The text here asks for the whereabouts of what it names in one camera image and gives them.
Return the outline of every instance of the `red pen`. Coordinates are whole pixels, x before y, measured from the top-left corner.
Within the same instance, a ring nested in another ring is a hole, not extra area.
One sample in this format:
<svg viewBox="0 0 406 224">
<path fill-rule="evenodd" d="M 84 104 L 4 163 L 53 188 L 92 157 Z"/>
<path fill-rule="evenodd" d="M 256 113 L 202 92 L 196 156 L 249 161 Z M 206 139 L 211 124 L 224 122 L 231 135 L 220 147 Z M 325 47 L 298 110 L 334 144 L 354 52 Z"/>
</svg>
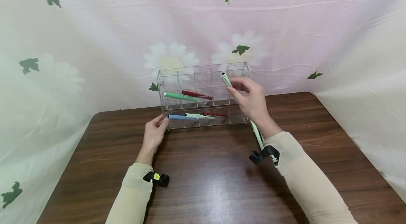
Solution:
<svg viewBox="0 0 406 224">
<path fill-rule="evenodd" d="M 192 91 L 185 91 L 185 90 L 182 90 L 182 94 L 183 94 L 183 95 L 187 95 L 187 96 L 192 96 L 192 97 L 203 98 L 203 99 L 210 99 L 210 100 L 213 99 L 212 96 L 201 95 L 200 93 L 194 93 L 194 92 L 192 92 Z"/>
<path fill-rule="evenodd" d="M 214 113 L 214 112 L 203 112 L 203 115 L 208 115 L 208 116 L 228 116 L 226 114 Z"/>
</svg>

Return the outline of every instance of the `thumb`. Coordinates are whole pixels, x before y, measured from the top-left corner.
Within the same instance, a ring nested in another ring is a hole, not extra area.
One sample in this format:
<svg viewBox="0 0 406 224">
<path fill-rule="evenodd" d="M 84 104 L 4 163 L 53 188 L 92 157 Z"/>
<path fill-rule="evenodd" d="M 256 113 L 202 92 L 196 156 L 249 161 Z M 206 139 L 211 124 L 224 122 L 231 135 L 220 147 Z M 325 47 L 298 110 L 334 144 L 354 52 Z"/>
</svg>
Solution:
<svg viewBox="0 0 406 224">
<path fill-rule="evenodd" d="M 229 86 L 226 89 L 238 103 L 244 99 L 244 96 L 242 96 L 234 87 Z"/>
<path fill-rule="evenodd" d="M 166 128 L 169 125 L 169 118 L 165 117 L 161 123 L 161 125 L 159 126 L 159 130 L 165 132 Z"/>
</svg>

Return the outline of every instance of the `black clamp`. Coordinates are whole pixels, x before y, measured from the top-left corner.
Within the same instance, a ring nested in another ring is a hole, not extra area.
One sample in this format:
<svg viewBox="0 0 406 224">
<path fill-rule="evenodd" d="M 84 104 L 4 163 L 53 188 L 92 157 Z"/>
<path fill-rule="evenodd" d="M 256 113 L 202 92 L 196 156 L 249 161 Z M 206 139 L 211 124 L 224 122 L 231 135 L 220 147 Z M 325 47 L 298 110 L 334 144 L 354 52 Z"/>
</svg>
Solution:
<svg viewBox="0 0 406 224">
<path fill-rule="evenodd" d="M 276 166 L 278 165 L 279 162 L 279 156 L 280 153 L 278 150 L 276 150 L 274 147 L 272 146 L 265 146 L 264 149 L 262 149 L 261 153 L 257 152 L 257 151 L 253 151 L 250 155 L 250 160 L 257 165 L 258 163 L 260 163 L 265 157 L 272 157 L 272 162 L 273 164 Z"/>
<path fill-rule="evenodd" d="M 169 184 L 169 176 L 167 174 L 160 175 L 154 171 L 148 172 L 143 179 L 147 182 L 157 183 L 161 187 L 168 187 Z"/>
</svg>

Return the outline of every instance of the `acrylic compartment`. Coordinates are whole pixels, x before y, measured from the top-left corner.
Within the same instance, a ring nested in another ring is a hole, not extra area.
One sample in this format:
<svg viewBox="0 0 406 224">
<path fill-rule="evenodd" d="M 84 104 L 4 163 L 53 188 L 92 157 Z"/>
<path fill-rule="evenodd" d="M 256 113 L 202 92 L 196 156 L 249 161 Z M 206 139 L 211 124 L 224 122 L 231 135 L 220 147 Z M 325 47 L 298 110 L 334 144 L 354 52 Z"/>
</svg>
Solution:
<svg viewBox="0 0 406 224">
<path fill-rule="evenodd" d="M 200 115 L 216 113 L 218 114 L 218 116 L 211 116 L 214 119 L 200 118 L 196 120 L 171 120 L 171 122 L 169 123 L 169 128 L 176 129 L 176 128 L 191 128 L 213 125 L 230 125 L 233 123 L 247 123 L 247 117 L 242 114 L 238 104 L 208 109 L 176 110 L 171 112 L 170 114 L 184 116 L 186 113 Z"/>
<path fill-rule="evenodd" d="M 199 119 L 171 120 L 168 128 L 188 128 L 230 123 L 246 123 L 247 119 L 240 111 L 237 101 L 226 90 L 221 80 L 221 73 L 225 72 L 229 78 L 248 77 L 246 63 L 216 64 L 210 66 L 185 67 L 179 69 L 162 69 L 158 72 L 158 87 L 162 112 L 165 115 L 184 115 L 185 113 L 202 114 L 204 111 L 221 110 L 230 116 L 216 117 L 213 121 Z M 196 97 L 194 101 L 187 99 L 168 98 L 165 92 L 181 95 L 182 90 L 204 95 L 206 98 Z"/>
</svg>

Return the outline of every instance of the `beige sleeve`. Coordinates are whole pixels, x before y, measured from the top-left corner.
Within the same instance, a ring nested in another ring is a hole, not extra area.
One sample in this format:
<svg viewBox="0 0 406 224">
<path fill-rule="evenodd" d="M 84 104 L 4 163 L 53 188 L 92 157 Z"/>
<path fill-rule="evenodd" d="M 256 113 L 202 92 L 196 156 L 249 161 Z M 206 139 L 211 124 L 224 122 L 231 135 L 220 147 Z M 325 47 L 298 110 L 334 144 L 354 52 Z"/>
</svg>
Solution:
<svg viewBox="0 0 406 224">
<path fill-rule="evenodd" d="M 106 224 L 142 224 L 144 222 L 152 183 L 142 178 L 150 171 L 153 171 L 150 165 L 141 163 L 134 163 L 128 168 Z"/>
<path fill-rule="evenodd" d="M 277 169 L 312 224 L 357 223 L 323 171 L 288 132 L 264 141 L 280 152 Z"/>
</svg>

